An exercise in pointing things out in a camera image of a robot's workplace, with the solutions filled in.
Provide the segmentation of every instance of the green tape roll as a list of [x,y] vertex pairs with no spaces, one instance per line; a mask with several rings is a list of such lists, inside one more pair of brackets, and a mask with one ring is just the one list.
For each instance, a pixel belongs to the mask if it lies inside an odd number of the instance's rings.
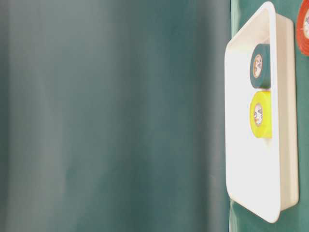
[[250,81],[253,88],[270,88],[269,44],[258,44],[250,62]]

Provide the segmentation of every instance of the tape roll core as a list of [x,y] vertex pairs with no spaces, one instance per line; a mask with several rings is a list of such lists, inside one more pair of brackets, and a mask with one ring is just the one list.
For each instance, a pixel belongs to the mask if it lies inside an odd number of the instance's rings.
[[250,81],[253,88],[270,88],[269,44],[258,44],[251,56]]
[[301,53],[309,56],[309,0],[304,0],[299,9],[296,40]]
[[256,138],[271,138],[271,93],[258,91],[250,104],[250,126]]
[[309,39],[309,9],[307,10],[306,16],[304,18],[304,24],[303,24],[303,32],[305,34],[305,37]]

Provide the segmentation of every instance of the green surface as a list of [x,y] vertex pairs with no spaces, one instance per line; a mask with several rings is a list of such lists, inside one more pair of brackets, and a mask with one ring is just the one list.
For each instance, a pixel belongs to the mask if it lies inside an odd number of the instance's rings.
[[[232,33],[237,32],[263,0],[232,0]],[[294,25],[301,0],[272,1],[276,12],[293,20]],[[299,203],[281,213],[275,224],[269,224],[235,202],[230,202],[231,232],[307,232],[309,230],[309,57],[302,55],[295,43],[297,129],[299,160]]]
[[0,230],[227,231],[230,2],[0,2]]

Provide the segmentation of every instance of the white tray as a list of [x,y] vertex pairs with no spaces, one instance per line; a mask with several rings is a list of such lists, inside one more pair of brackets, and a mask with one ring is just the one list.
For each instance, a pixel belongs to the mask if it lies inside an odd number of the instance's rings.
[[[250,60],[270,44],[272,139],[254,137],[249,122]],[[294,29],[265,2],[225,51],[226,186],[231,199],[268,222],[298,202]]]

